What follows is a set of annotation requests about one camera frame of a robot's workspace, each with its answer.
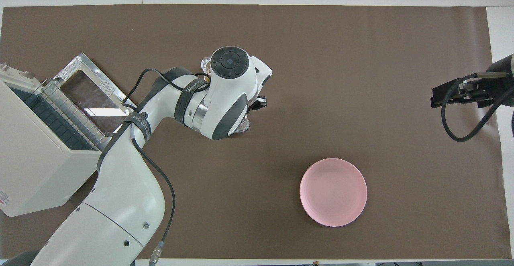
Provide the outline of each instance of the label sticker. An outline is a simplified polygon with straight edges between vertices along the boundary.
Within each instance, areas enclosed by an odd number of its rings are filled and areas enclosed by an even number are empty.
[[[9,204],[9,195],[4,191],[0,190],[0,206],[5,206]]]

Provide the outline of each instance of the velcro strap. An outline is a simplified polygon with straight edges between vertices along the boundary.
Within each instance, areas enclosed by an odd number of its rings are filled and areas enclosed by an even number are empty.
[[[150,135],[152,134],[152,129],[150,128],[150,123],[146,119],[147,113],[140,114],[138,112],[130,113],[123,123],[133,123],[138,127],[141,132],[143,132],[143,137],[145,137],[145,142],[148,142]]]
[[[184,87],[180,93],[180,97],[178,98],[177,105],[175,106],[175,120],[177,120],[177,122],[184,126],[186,125],[184,123],[184,115],[186,114],[186,109],[189,105],[189,102],[191,101],[191,98],[193,98],[195,91],[205,84],[207,84],[206,81],[200,78],[196,78],[188,85],[186,85],[186,87]]]

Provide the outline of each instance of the brown mat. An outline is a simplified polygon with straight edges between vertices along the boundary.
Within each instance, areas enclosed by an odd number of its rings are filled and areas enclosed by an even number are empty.
[[[146,67],[198,72],[224,45],[274,70],[262,92],[269,105],[251,113],[249,132],[225,140],[174,120],[155,131],[145,150],[177,193],[164,257],[511,258],[496,121],[457,143],[429,100],[432,87],[490,65],[485,8],[5,8],[0,61],[43,80],[84,52],[128,92]],[[450,108],[457,133],[481,115]],[[356,165],[369,191],[362,215],[339,228],[316,224],[298,194],[305,170],[329,157]],[[87,190],[59,209],[0,213],[2,257],[40,248]]]

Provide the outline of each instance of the pink plate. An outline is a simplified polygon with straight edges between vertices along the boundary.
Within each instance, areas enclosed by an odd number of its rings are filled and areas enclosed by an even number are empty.
[[[300,200],[310,218],[319,224],[344,226],[364,210],[366,182],[351,163],[326,158],[315,162],[303,175]]]

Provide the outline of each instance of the white robotic arm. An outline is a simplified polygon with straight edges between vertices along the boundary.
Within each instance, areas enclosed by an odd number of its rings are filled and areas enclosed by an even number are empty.
[[[214,52],[210,69],[210,85],[183,67],[156,80],[136,114],[129,116],[134,123],[124,122],[102,153],[92,192],[31,265],[128,266],[136,258],[160,225],[165,202],[132,138],[143,147],[151,130],[168,117],[210,139],[226,138],[258,103],[257,95],[272,75],[262,61],[236,47]]]

